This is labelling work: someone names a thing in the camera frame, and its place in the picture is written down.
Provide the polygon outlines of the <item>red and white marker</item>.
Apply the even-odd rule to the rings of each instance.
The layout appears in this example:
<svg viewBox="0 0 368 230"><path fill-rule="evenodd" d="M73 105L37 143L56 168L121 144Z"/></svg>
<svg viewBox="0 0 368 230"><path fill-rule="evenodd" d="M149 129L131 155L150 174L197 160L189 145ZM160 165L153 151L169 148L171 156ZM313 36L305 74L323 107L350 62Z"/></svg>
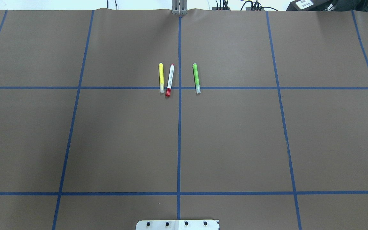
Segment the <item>red and white marker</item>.
<svg viewBox="0 0 368 230"><path fill-rule="evenodd" d="M171 95L174 72L175 72L175 64L171 64L169 72L168 72L167 88L166 88L166 91L165 91L165 96L166 97L170 97L170 95Z"/></svg>

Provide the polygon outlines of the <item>green marker pen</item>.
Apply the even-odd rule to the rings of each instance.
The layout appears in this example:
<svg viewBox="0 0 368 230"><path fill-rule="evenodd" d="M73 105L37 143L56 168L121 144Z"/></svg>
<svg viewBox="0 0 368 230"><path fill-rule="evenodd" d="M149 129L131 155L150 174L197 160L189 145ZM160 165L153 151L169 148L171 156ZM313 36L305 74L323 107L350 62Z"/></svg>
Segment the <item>green marker pen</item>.
<svg viewBox="0 0 368 230"><path fill-rule="evenodd" d="M193 76L194 76L194 83L195 83L196 93L200 94L201 93L201 87L200 87L200 79L199 79L197 64L193 64Z"/></svg>

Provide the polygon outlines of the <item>yellow marker pen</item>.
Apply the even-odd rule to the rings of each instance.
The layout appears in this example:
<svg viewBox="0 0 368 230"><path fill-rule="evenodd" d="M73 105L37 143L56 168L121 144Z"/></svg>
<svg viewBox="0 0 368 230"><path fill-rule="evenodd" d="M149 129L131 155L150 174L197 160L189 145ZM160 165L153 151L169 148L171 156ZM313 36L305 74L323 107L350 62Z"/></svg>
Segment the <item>yellow marker pen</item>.
<svg viewBox="0 0 368 230"><path fill-rule="evenodd" d="M164 66L163 63L158 64L158 73L159 73L159 87L160 93L165 93L165 77L164 77Z"/></svg>

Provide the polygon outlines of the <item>black labelled box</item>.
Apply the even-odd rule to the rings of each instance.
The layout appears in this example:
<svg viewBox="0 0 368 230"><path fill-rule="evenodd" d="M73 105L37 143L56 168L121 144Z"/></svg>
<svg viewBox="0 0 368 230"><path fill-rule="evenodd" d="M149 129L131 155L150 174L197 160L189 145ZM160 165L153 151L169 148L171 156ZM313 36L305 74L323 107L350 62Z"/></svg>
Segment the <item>black labelled box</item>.
<svg viewBox="0 0 368 230"><path fill-rule="evenodd" d="M323 11L328 9L333 0L294 0L286 11Z"/></svg>

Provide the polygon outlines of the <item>grey metal post bracket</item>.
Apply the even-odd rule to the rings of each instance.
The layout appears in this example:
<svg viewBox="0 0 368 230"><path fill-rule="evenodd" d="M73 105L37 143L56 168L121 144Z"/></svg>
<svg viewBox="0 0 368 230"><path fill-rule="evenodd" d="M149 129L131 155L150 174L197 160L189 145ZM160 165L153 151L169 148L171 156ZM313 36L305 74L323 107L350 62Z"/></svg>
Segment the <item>grey metal post bracket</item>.
<svg viewBox="0 0 368 230"><path fill-rule="evenodd" d="M187 0L172 0L172 14L184 16L187 15Z"/></svg>

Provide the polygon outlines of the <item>white metal mount base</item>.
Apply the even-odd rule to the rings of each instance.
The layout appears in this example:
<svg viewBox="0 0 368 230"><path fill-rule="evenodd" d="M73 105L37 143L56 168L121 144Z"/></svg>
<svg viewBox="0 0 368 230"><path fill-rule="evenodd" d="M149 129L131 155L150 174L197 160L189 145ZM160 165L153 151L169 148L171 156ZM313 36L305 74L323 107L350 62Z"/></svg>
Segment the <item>white metal mount base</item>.
<svg viewBox="0 0 368 230"><path fill-rule="evenodd" d="M136 230L219 230L219 220L143 220L136 224Z"/></svg>

